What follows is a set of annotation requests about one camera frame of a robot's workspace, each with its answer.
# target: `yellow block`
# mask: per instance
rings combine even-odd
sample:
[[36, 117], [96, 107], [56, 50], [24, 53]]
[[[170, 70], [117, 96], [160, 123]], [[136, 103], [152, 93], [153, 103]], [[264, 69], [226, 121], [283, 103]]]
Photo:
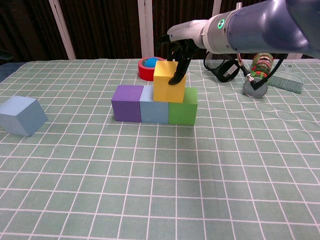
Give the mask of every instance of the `yellow block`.
[[153, 100], [155, 102], [183, 103], [186, 75], [178, 84], [168, 84], [176, 72], [177, 65], [177, 61], [156, 61], [153, 74]]

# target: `wooden block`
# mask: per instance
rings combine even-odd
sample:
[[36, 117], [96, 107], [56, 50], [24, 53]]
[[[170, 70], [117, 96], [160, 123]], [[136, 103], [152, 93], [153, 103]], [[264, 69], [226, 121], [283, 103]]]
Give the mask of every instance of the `wooden block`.
[[168, 84], [176, 72], [177, 65], [177, 61], [156, 62], [153, 74], [155, 102], [182, 103], [184, 101], [186, 75], [177, 85]]
[[197, 108], [197, 89], [186, 87], [183, 103], [169, 102], [169, 124], [195, 125]]
[[47, 120], [34, 98], [13, 96], [0, 105], [0, 125], [11, 134], [30, 137]]
[[119, 85], [111, 103], [116, 121], [141, 122], [140, 97], [143, 86]]
[[143, 123], [168, 124], [169, 104], [154, 101], [154, 86], [144, 86], [140, 98], [141, 121]]

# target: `light blue block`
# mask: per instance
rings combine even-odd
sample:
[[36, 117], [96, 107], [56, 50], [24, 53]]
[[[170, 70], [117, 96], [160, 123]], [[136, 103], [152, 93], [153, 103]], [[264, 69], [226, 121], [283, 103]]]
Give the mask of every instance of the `light blue block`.
[[30, 137], [47, 120], [34, 98], [13, 96], [0, 105], [0, 125], [11, 134]]
[[154, 86], [143, 86], [140, 112], [143, 123], [168, 124], [169, 103], [154, 101]]

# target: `dark brown curtain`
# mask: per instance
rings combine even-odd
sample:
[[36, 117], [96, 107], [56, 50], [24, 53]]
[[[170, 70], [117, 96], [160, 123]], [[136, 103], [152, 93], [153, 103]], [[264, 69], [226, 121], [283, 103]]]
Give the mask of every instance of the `dark brown curtain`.
[[[212, 16], [213, 0], [153, 0], [153, 40], [154, 43], [174, 25], [191, 20], [209, 19]], [[168, 46], [154, 50], [157, 57], [167, 58]], [[199, 50], [194, 59], [203, 59], [206, 51]]]
[[59, 0], [77, 59], [141, 58], [137, 0]]
[[246, 7], [252, 4], [263, 2], [264, 0], [222, 0], [220, 13], [226, 13], [236, 8], [238, 2], [242, 2], [242, 6]]
[[48, 0], [0, 0], [0, 50], [0, 64], [68, 59]]

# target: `label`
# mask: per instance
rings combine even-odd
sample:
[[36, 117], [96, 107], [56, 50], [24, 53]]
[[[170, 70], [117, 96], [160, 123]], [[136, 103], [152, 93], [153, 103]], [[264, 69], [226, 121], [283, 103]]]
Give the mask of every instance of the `label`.
[[269, 53], [258, 53], [254, 56], [251, 64], [251, 74], [258, 78], [266, 77], [273, 65], [274, 58]]
[[235, 70], [237, 70], [237, 69], [238, 69], [237, 65], [233, 64], [233, 65], [229, 68], [229, 70], [226, 71], [225, 74], [223, 74], [223, 76], [226, 78], [228, 75], [232, 75], [232, 74], [235, 72]]

